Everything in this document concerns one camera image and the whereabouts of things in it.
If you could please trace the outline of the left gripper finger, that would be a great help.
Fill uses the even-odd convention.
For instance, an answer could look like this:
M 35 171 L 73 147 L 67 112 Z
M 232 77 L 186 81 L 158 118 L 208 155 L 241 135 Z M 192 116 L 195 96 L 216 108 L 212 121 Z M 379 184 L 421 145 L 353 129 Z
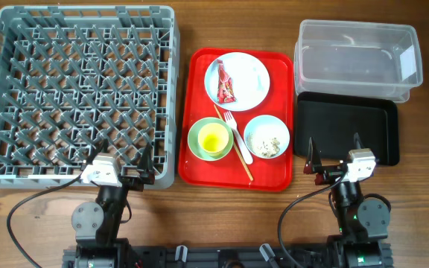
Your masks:
M 95 149 L 89 154 L 88 158 L 86 159 L 86 164 L 91 165 L 93 163 L 93 160 L 99 153 L 107 153 L 108 145 L 109 142 L 106 138 L 103 139 L 98 145 L 96 145 Z
M 139 172 L 140 179 L 154 178 L 154 169 L 153 169 L 153 161 L 151 156 L 150 144 L 147 144 L 142 151 L 142 155 L 137 165 L 137 171 Z

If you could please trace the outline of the food scraps rice pile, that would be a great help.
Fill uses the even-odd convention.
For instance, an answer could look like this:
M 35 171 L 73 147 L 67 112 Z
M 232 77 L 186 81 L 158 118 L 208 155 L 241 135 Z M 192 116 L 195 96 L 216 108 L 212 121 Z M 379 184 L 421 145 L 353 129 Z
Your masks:
M 280 151 L 280 142 L 273 136 L 252 133 L 247 141 L 251 151 L 262 158 L 274 157 Z

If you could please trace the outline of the light blue bowl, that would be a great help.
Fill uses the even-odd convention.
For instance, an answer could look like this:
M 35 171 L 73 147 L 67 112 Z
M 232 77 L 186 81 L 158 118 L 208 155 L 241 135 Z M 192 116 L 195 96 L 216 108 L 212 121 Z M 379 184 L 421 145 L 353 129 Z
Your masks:
M 248 145 L 247 137 L 252 134 L 264 134 L 276 137 L 280 142 L 280 151 L 274 157 L 271 158 L 262 158 L 254 154 L 250 146 Z M 279 118 L 273 115 L 259 115 L 251 119 L 244 128 L 244 141 L 247 145 L 247 148 L 256 157 L 261 159 L 274 159 L 280 157 L 283 154 L 290 143 L 290 132 L 286 124 Z

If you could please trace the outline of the green ceramic bowl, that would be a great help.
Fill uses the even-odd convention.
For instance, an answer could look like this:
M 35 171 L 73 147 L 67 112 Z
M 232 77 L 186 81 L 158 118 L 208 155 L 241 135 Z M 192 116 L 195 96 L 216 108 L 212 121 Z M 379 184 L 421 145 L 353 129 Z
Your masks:
M 229 134 L 229 143 L 226 146 L 226 148 L 222 151 L 222 153 L 218 156 L 208 155 L 205 151 L 203 151 L 201 146 L 198 144 L 198 139 L 197 139 L 198 132 L 200 131 L 200 129 L 203 126 L 205 126 L 206 124 L 209 124 L 209 123 L 219 123 L 219 124 L 224 125 L 228 131 L 228 134 Z M 212 161 L 217 161 L 219 159 L 222 159 L 232 149 L 233 141 L 234 141 L 233 133 L 232 133 L 230 127 L 224 121 L 222 121 L 219 118 L 213 118 L 213 117 L 202 118 L 199 121 L 195 122 L 188 132 L 188 146 L 189 146 L 191 152 L 197 158 L 202 159 L 204 161 L 212 162 Z

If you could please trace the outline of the white plastic fork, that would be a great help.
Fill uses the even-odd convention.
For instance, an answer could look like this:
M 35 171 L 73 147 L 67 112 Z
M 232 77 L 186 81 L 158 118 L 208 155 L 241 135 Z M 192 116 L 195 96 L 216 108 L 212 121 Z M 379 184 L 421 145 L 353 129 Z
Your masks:
M 241 134 L 238 131 L 238 124 L 237 124 L 234 116 L 232 115 L 232 113 L 230 111 L 226 111 L 226 112 L 224 112 L 223 117 L 224 117 L 225 122 L 232 129 L 234 136 L 236 137 L 236 141 L 238 143 L 238 147 L 241 151 L 241 155 L 244 159 L 244 162 L 247 165 L 251 165 L 253 163 L 252 155 L 251 155 L 249 149 L 247 148 L 244 140 L 242 139 Z

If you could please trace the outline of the wooden chopstick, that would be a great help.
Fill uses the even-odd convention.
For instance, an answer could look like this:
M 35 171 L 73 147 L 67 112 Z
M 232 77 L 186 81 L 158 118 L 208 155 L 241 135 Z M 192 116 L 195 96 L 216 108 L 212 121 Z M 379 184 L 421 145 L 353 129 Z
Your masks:
M 215 111 L 216 111 L 216 113 L 217 113 L 217 116 L 219 117 L 219 119 L 221 119 L 222 121 L 224 121 L 224 119 L 222 118 L 222 115 L 221 115 L 221 113 L 219 112 L 219 110 L 218 110 L 218 108 L 217 108 L 217 106 L 214 104 L 213 105 L 213 107 L 214 107 L 214 109 L 215 109 Z M 247 176 L 249 177 L 249 179 L 250 179 L 250 182 L 249 182 L 249 185 L 253 182 L 253 177 L 252 177 L 252 174 L 250 173 L 250 170 L 249 170 L 249 168 L 247 167 L 247 164 L 245 163 L 245 161 L 244 161 L 244 158 L 243 158 L 243 156 L 242 156 L 242 154 L 241 154 L 241 152 L 239 151 L 239 149 L 238 149 L 238 146 L 237 146 L 237 144 L 236 144 L 236 142 L 234 141 L 233 142 L 233 147 L 234 147 L 234 149 L 235 149 L 235 152 L 237 153 L 237 155 L 238 155 L 238 158 L 239 158 L 239 160 L 240 160 L 240 162 L 241 162 L 241 164 L 243 165 L 243 168 L 244 168 L 244 170 L 245 170 L 245 172 L 247 173 Z

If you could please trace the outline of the yellow plastic cup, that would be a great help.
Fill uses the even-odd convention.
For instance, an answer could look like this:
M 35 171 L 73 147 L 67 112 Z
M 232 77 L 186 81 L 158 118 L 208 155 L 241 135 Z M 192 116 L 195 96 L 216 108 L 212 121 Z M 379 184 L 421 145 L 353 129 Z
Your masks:
M 198 144 L 210 156 L 218 156 L 229 143 L 229 134 L 224 125 L 209 123 L 198 132 Z

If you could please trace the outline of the large white round plate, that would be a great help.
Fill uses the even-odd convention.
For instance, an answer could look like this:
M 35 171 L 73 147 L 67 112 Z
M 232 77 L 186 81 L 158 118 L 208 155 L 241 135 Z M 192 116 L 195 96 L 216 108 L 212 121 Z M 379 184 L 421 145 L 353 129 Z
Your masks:
M 218 99 L 220 74 L 231 79 L 230 96 L 234 101 Z M 258 106 L 270 90 L 270 76 L 265 65 L 256 57 L 230 52 L 213 60 L 204 75 L 204 86 L 209 98 L 219 107 L 243 112 Z

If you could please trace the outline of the red snack wrapper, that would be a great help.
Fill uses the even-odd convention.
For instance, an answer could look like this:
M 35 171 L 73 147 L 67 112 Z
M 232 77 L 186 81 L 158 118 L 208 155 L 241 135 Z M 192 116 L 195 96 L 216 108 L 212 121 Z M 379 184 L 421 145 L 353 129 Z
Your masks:
M 232 103 L 236 101 L 236 97 L 232 90 L 232 78 L 228 75 L 224 68 L 224 63 L 222 60 L 217 60 L 218 66 L 218 90 L 217 90 L 217 102 L 222 103 Z

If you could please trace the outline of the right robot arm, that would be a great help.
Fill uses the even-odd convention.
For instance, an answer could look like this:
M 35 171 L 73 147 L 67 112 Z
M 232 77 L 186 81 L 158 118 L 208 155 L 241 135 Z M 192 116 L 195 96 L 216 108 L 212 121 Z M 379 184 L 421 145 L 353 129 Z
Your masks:
M 392 267 L 388 237 L 391 204 L 379 194 L 363 194 L 360 183 L 373 175 L 374 153 L 354 134 L 355 149 L 338 165 L 323 165 L 312 138 L 309 139 L 304 173 L 315 174 L 316 185 L 327 185 L 329 205 L 337 218 L 339 235 L 327 240 L 329 267 Z

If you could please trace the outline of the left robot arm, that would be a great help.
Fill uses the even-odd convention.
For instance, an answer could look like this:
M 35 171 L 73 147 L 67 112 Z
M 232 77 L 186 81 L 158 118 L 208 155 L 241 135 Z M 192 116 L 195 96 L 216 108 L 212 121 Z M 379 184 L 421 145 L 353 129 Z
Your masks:
M 128 239 L 119 238 L 118 230 L 124 222 L 122 214 L 129 208 L 129 191 L 143 191 L 155 182 L 151 146 L 142 151 L 135 176 L 121 173 L 121 164 L 108 153 L 109 142 L 101 145 L 85 161 L 84 182 L 98 186 L 94 202 L 84 202 L 74 210 L 71 224 L 75 230 L 76 249 L 65 252 L 64 267 L 142 267 L 142 259 L 132 249 Z

